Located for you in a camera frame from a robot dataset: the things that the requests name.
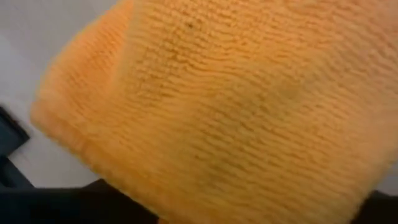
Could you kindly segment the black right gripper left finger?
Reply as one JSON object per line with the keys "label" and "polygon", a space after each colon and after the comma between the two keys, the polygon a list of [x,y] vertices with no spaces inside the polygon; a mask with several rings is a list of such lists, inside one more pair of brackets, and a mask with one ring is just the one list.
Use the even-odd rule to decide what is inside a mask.
{"label": "black right gripper left finger", "polygon": [[74,188],[1,187],[1,223],[158,222],[157,215],[103,180]]}

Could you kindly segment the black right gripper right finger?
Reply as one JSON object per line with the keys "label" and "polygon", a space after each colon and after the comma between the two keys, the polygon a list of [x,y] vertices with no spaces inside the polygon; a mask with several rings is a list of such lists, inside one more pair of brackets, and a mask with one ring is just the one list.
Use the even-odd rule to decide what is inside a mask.
{"label": "black right gripper right finger", "polygon": [[373,191],[350,223],[397,224],[397,196]]}

